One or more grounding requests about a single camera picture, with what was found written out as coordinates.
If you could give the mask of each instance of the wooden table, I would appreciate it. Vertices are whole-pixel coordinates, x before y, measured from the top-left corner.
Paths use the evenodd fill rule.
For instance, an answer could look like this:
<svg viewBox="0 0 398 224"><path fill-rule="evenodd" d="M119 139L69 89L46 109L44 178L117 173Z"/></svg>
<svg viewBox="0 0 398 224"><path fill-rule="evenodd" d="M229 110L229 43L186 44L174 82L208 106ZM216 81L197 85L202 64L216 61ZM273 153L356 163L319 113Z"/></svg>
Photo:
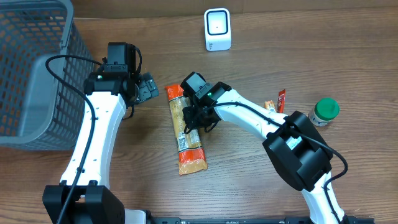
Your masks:
<svg viewBox="0 0 398 224"><path fill-rule="evenodd" d="M203 131L208 170L180 177L164 86L191 71L222 81L262 105L287 90L285 113L308 113L332 97L340 115L319 128L348 161L333 183L348 215L393 223L398 217L398 8L232 15L232 49L207 52L203 17L76 21L100 60L108 42L137 45L160 96L123 121L114 146L112 192L126 208L182 218L308 215L300 192L275 172L260 141L220 123ZM48 223L45 185L57 184L72 151L1 149L0 223ZM343 166L334 158L333 173Z"/></svg>

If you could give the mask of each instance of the red object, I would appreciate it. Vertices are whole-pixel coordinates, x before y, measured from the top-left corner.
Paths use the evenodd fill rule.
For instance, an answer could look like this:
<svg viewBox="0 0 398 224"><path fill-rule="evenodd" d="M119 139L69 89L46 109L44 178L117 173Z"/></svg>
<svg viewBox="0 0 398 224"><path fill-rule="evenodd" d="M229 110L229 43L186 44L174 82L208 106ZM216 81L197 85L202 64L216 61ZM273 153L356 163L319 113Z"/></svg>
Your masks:
<svg viewBox="0 0 398 224"><path fill-rule="evenodd" d="M278 95L278 113L284 112L286 90L282 90Z"/></svg>

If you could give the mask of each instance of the bottle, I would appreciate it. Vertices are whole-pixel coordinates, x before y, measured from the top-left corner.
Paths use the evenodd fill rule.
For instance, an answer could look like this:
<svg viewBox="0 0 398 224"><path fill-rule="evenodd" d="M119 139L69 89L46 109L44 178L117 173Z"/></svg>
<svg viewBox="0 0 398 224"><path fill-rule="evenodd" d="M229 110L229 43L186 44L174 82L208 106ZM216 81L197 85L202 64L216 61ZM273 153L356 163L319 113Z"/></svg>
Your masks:
<svg viewBox="0 0 398 224"><path fill-rule="evenodd" d="M309 112L308 117L315 126L325 126L340 112L338 103L332 98L320 100Z"/></svg>

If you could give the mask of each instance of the gray plastic basket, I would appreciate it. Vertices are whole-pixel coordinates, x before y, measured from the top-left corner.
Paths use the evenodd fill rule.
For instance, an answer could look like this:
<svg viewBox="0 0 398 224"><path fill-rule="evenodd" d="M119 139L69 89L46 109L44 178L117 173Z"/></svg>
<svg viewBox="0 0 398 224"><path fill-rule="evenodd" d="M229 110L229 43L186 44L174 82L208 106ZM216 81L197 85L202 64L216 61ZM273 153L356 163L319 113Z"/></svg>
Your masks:
<svg viewBox="0 0 398 224"><path fill-rule="evenodd" d="M54 55L91 58L69 0L0 2L0 145L62 150L76 144L85 103L45 68ZM59 58L50 68L82 90L92 63Z"/></svg>

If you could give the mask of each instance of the green cap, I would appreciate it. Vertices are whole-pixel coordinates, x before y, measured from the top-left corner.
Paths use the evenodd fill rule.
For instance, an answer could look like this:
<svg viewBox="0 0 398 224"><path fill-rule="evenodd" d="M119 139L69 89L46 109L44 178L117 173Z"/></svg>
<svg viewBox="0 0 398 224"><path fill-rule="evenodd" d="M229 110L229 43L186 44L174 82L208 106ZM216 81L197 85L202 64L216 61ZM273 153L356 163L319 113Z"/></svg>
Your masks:
<svg viewBox="0 0 398 224"><path fill-rule="evenodd" d="M315 114L324 121L330 121L340 112L338 103L332 98L324 98L315 105Z"/></svg>

